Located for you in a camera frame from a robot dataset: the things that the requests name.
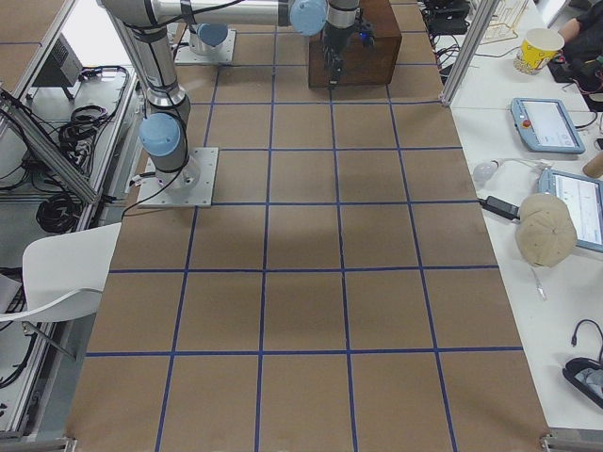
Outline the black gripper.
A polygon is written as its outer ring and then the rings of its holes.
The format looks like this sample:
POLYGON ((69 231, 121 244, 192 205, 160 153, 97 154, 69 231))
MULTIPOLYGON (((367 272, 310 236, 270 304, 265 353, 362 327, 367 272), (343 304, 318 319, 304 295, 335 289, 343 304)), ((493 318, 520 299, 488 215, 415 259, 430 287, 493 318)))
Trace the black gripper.
POLYGON ((322 53, 324 57, 324 69, 329 71, 328 87, 334 89, 341 79, 343 73, 343 59, 341 54, 348 47, 351 36, 357 31, 353 24, 346 28, 339 28, 326 23, 322 31, 322 53))

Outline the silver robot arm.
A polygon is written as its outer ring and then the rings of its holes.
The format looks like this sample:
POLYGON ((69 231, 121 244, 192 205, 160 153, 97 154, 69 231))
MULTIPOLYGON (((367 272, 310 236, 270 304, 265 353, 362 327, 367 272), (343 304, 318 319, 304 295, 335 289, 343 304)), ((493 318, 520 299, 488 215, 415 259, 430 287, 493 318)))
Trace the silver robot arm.
POLYGON ((320 32, 331 87, 340 79, 342 53, 352 34, 359 34, 365 45, 374 41, 372 24, 357 1, 102 1, 100 6, 132 41, 126 53, 148 85, 150 107, 181 122, 181 143, 186 141, 190 101, 177 78, 169 24, 274 24, 291 26, 304 36, 320 32))
POLYGON ((197 55, 213 53, 226 41, 228 26, 226 24, 191 24, 189 31, 189 47, 197 55))

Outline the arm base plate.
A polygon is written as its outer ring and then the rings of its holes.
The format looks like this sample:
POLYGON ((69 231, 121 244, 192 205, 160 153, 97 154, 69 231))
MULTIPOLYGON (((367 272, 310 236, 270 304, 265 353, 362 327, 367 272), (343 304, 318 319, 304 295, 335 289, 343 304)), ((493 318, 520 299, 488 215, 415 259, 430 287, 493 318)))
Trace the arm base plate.
POLYGON ((174 177, 159 172, 156 177, 143 178, 139 186, 138 202, 142 208, 210 207, 219 159, 217 147, 196 147, 188 150, 188 162, 168 188, 162 190, 174 177))
POLYGON ((227 28, 225 39, 216 46, 209 45, 196 34, 185 32, 188 46, 182 44, 176 52, 176 65, 229 65, 235 49, 236 31, 227 28))

